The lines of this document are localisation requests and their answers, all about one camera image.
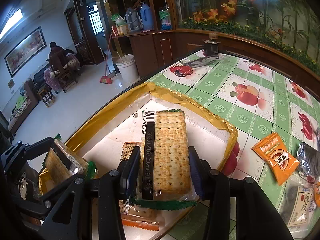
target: orange snack bag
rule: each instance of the orange snack bag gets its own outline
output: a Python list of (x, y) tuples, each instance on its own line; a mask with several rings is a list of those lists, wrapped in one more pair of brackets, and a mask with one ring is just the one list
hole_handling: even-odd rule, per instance
[(315, 201), (318, 207), (320, 207), (320, 182), (315, 186)]
[(263, 138), (251, 149), (272, 168), (279, 185), (284, 183), (299, 165), (299, 161), (288, 152), (276, 132)]

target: broom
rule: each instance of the broom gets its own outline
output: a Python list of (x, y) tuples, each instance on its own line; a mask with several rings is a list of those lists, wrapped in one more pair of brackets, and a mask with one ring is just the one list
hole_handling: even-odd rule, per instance
[(111, 84), (112, 83), (112, 80), (111, 78), (114, 77), (116, 75), (116, 72), (115, 71), (112, 71), (109, 75), (107, 75), (107, 68), (108, 68), (108, 55), (109, 55), (109, 47), (110, 47), (110, 42), (111, 42), (111, 33), (110, 33), (110, 36), (109, 36), (109, 42), (108, 42), (108, 49), (107, 49), (107, 58), (106, 58), (106, 71), (104, 73), (104, 76), (102, 76), (100, 78), (100, 83), (104, 83), (104, 84)]

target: framed painting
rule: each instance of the framed painting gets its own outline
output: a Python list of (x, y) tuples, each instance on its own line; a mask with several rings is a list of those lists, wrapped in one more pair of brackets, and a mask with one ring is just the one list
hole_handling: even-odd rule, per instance
[(4, 58), (11, 77), (46, 46), (41, 27), (17, 44)]

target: glass display case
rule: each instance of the glass display case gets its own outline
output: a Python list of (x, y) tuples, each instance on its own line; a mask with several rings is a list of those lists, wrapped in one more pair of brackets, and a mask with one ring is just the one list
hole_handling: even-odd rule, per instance
[(320, 75), (320, 21), (305, 0), (175, 0), (177, 26), (241, 36)]

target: white bucket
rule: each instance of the white bucket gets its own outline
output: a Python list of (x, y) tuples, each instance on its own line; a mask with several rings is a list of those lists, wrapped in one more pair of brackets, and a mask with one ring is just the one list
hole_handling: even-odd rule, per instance
[(133, 54), (128, 54), (118, 59), (117, 67), (126, 83), (132, 83), (139, 78), (136, 62)]

